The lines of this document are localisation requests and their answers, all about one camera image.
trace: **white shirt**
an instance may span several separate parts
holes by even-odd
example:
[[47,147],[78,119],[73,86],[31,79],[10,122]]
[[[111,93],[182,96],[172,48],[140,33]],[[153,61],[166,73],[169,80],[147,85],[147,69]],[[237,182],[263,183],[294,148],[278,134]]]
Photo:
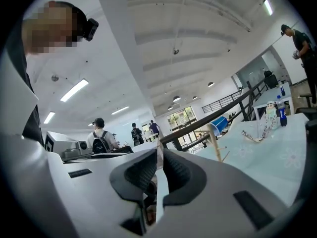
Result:
[[[101,128],[95,130],[95,134],[97,137],[102,137],[103,132],[104,132],[104,130]],[[95,140],[94,134],[91,132],[87,137],[88,148],[93,148],[94,140]],[[109,131],[107,131],[107,133],[105,135],[105,140],[108,143],[110,150],[113,150],[114,148],[118,148],[117,142],[115,141],[112,133],[110,133]]]

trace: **black cap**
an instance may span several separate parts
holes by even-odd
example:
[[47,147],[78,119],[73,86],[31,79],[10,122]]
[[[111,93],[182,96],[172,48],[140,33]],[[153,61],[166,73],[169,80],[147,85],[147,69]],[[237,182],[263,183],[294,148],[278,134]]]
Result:
[[287,25],[282,25],[282,26],[281,26],[281,32],[282,32],[283,34],[285,34],[285,30],[286,30],[287,28],[290,28],[290,27],[287,26]]
[[96,118],[94,121],[93,121],[93,124],[97,125],[98,127],[100,128],[103,128],[105,126],[105,121],[104,119],[102,118]]

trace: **black backpack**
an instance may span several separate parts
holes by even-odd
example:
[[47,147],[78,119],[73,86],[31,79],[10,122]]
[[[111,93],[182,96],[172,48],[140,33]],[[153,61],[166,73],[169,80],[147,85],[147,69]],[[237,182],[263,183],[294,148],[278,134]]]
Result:
[[101,137],[97,137],[96,133],[93,132],[93,135],[95,137],[94,143],[93,143],[93,152],[95,154],[111,152],[110,147],[107,141],[105,140],[106,134],[107,134],[107,131],[105,130]]

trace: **light blue tabletop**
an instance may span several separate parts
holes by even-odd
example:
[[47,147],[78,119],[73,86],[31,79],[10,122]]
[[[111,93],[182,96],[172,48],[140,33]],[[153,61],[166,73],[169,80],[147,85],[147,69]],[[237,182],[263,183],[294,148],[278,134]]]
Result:
[[[270,131],[267,138],[255,143],[241,134],[245,130],[257,135],[256,121],[237,123],[218,140],[225,163],[235,166],[275,193],[287,206],[291,206],[301,184],[306,159],[305,123],[303,114],[287,116],[287,126]],[[208,146],[196,155],[217,160],[214,148]]]
[[289,83],[286,82],[283,84],[283,88],[285,91],[285,96],[282,96],[281,90],[279,86],[269,89],[262,93],[262,95],[258,98],[258,100],[253,104],[253,108],[261,108],[265,107],[269,101],[277,101],[277,96],[280,95],[282,100],[286,101],[286,99],[291,98],[291,89],[289,87]]

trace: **plastic bottle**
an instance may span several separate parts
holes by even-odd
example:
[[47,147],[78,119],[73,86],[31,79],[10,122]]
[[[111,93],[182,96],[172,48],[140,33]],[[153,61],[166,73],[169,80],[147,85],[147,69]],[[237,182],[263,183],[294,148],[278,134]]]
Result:
[[285,112],[285,105],[284,102],[281,100],[281,96],[277,95],[277,107],[279,111],[280,121],[282,126],[287,125],[287,117]]
[[281,81],[278,82],[279,89],[281,90],[282,96],[285,96],[284,87]]

